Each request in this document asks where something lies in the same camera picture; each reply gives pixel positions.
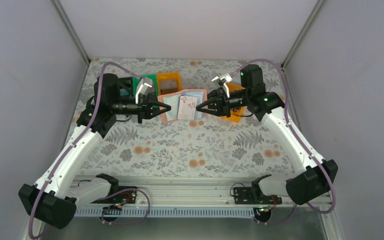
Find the white floral credit card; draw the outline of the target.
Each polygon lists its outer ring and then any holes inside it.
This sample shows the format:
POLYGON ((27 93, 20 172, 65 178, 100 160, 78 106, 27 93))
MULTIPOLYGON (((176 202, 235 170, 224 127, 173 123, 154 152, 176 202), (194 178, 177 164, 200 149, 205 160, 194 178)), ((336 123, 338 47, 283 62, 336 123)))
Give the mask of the white floral credit card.
POLYGON ((198 98, 195 96, 181 96, 178 106, 178 120, 193 120, 196 113, 198 98))

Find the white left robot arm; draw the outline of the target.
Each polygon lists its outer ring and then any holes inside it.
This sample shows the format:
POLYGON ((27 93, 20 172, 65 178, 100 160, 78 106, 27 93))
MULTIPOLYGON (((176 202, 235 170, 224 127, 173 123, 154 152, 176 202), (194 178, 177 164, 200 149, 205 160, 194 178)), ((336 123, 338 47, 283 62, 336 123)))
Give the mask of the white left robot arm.
POLYGON ((19 198, 29 215, 29 231, 39 220, 54 228, 65 228, 78 209, 96 201, 114 201, 123 193, 116 178, 98 174, 76 188, 71 184, 86 157, 100 143, 117 115, 150 120, 171 110, 170 105, 150 95, 153 82, 145 77, 133 96, 121 95, 126 85, 112 73, 104 73, 94 85, 94 104, 88 104, 76 122, 69 142, 48 170, 32 185, 24 184, 19 198))

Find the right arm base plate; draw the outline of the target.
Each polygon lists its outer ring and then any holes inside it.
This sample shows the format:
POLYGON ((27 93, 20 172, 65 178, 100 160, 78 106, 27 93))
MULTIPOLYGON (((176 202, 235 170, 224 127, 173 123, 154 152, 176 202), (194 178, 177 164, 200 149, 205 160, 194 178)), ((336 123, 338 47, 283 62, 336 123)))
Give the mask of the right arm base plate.
POLYGON ((234 187, 233 198, 236 205, 281 205, 283 200, 277 195, 263 195, 259 190, 253 193, 251 187, 234 187))

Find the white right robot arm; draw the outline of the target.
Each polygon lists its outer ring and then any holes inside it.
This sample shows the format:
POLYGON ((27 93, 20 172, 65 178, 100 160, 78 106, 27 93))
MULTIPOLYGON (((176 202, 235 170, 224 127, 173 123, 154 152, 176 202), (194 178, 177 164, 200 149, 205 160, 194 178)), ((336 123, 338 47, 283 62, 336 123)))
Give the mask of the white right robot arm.
POLYGON ((333 182, 338 172, 337 163, 326 160, 297 129, 284 101, 275 92, 266 89, 263 71, 257 64, 249 64, 238 71, 242 89, 230 91, 232 75, 215 76, 217 85, 207 95, 207 100, 196 110, 217 117, 229 117, 231 111, 241 107, 255 116, 285 150, 295 170, 295 176, 278 178, 263 176, 255 183, 256 196, 286 196, 297 205, 309 202, 323 194, 333 192, 333 182))

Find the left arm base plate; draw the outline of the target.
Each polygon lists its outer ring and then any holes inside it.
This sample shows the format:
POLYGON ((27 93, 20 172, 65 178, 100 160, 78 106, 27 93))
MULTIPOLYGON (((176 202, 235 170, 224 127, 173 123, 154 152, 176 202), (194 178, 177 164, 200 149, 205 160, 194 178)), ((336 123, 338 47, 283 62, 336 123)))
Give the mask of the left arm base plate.
POLYGON ((92 203, 93 204, 135 204, 136 197, 137 197, 136 188, 137 188, 136 186, 119 186, 118 189, 114 191, 114 193, 123 191, 125 189, 134 189, 134 190, 127 190, 107 199, 95 200, 92 203))

